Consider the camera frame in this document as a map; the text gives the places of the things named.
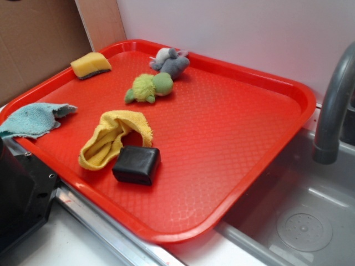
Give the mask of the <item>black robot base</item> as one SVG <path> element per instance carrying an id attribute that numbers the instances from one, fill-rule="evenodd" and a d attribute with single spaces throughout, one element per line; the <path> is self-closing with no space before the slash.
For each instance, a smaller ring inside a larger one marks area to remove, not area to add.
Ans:
<path id="1" fill-rule="evenodd" d="M 14 155 L 1 140 L 1 254 L 47 223 L 57 185 L 36 155 Z"/>

